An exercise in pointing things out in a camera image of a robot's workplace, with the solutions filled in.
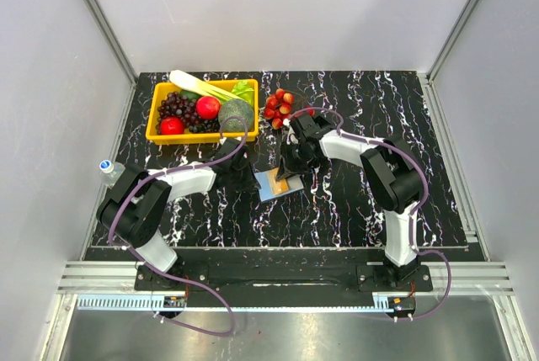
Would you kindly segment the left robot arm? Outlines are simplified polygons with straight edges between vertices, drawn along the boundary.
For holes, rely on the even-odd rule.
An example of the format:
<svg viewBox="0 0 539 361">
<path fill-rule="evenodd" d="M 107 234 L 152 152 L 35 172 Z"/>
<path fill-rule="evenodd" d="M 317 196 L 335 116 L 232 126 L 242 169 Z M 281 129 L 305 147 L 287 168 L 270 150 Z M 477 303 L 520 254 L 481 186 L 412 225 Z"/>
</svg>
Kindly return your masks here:
<svg viewBox="0 0 539 361">
<path fill-rule="evenodd" d="M 163 170 L 127 165 L 108 187 L 96 219 L 154 268 L 157 284 L 174 289 L 181 283 L 183 270 L 179 256 L 158 230 L 163 213 L 170 202 L 213 188 L 239 193 L 259 188 L 249 149 L 240 138 L 223 138 L 204 162 Z"/>
</svg>

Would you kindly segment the black card holder wallet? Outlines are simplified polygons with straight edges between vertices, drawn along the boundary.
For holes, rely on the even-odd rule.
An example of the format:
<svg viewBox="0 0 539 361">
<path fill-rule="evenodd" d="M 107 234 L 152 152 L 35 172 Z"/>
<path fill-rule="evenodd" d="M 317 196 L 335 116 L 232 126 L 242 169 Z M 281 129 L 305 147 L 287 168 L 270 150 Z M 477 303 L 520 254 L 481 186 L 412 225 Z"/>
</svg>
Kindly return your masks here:
<svg viewBox="0 0 539 361">
<path fill-rule="evenodd" d="M 286 179 L 290 186 L 290 190 L 283 194 L 274 195 L 271 191 L 270 184 L 271 180 L 275 180 L 276 172 L 277 168 L 274 168 L 265 172 L 259 172 L 254 174 L 256 180 L 259 183 L 259 197 L 261 202 L 277 199 L 279 197 L 295 193 L 296 191 L 300 191 L 303 189 L 303 183 L 301 178 L 299 176 L 293 176 Z"/>
</svg>

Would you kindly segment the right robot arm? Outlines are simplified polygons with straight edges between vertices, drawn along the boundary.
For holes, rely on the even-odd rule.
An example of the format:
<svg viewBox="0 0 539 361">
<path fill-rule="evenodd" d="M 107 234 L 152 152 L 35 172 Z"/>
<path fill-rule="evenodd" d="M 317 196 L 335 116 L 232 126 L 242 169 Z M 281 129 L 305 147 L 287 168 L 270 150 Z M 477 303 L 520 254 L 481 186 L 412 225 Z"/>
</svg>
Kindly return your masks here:
<svg viewBox="0 0 539 361">
<path fill-rule="evenodd" d="M 417 213 L 428 196 L 426 178 L 413 153 L 397 137 L 365 138 L 332 126 L 291 128 L 274 180 L 308 173 L 323 159 L 363 169 L 374 200 L 384 210 L 386 226 L 385 258 L 375 278 L 389 288 L 404 289 L 419 271 Z"/>
</svg>

